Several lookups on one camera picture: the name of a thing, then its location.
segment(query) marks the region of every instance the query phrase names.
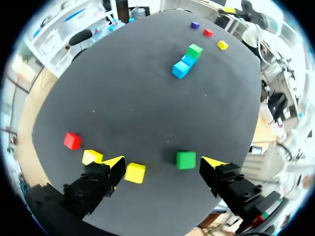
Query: black chair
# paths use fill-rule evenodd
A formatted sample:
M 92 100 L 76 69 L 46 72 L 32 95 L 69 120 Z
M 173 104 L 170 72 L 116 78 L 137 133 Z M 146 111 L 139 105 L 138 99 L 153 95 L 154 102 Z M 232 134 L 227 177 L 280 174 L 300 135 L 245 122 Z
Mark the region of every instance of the black chair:
M 77 34 L 75 34 L 73 37 L 70 38 L 69 46 L 67 46 L 66 49 L 70 49 L 71 46 L 80 44 L 81 42 L 83 42 L 89 38 L 92 38 L 92 36 L 93 36 L 93 34 L 92 34 L 91 30 L 84 29 L 81 32 L 78 32 Z M 74 56 L 74 58 L 72 59 L 72 62 L 74 62 L 74 60 L 76 60 L 80 54 L 82 54 L 85 50 L 87 50 L 87 48 L 82 50 L 81 45 L 80 45 L 80 48 L 81 48 L 81 51 L 77 55 Z

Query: black table surface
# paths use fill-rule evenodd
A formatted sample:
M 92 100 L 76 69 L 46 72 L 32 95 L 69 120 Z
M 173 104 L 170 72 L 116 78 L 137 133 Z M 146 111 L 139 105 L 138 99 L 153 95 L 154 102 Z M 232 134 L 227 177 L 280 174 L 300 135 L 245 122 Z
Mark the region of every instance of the black table surface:
M 192 21 L 200 29 L 190 28 Z M 203 29 L 213 31 L 205 37 Z M 224 40 L 225 51 L 217 47 Z M 172 66 L 190 44 L 203 53 L 181 80 Z M 62 192 L 84 172 L 84 149 L 146 166 L 144 182 L 122 180 L 84 221 L 122 236 L 183 236 L 217 205 L 199 174 L 201 156 L 242 165 L 258 118 L 260 69 L 254 54 L 220 27 L 173 10 L 127 24 L 85 51 L 58 79 L 33 129 L 36 153 Z M 80 150 L 63 145 L 67 131 Z M 178 170 L 178 150 L 197 153 Z

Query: red cube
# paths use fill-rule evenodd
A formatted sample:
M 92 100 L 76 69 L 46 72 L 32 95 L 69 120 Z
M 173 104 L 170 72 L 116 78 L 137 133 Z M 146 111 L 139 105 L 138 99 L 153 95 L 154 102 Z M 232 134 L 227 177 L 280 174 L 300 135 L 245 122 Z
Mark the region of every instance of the red cube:
M 203 35 L 204 36 L 207 36 L 207 37 L 211 37 L 213 34 L 213 32 L 209 29 L 205 29 L 204 32 L 203 32 Z
M 80 148 L 81 145 L 81 137 L 74 133 L 67 132 L 65 134 L 63 144 L 66 145 L 71 150 L 77 150 Z

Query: purple cube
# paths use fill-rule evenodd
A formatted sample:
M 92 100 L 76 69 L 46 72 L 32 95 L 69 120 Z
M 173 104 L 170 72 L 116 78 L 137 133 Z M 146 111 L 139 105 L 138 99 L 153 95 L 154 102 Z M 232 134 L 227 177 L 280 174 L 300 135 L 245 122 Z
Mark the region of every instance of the purple cube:
M 190 25 L 190 27 L 192 27 L 195 30 L 198 29 L 199 26 L 200 26 L 200 24 L 198 24 L 197 22 L 192 22 L 191 25 Z

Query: wooden floor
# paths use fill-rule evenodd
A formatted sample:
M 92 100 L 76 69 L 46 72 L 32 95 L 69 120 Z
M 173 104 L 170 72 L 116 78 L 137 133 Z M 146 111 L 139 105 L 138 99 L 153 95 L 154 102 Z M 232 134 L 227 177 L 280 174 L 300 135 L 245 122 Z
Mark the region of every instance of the wooden floor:
M 57 77 L 44 68 L 31 89 L 18 125 L 18 144 L 16 146 L 16 158 L 20 164 L 25 180 L 32 187 L 36 184 L 50 183 L 43 170 L 34 145 L 32 143 L 32 130 L 38 112 L 53 87 Z

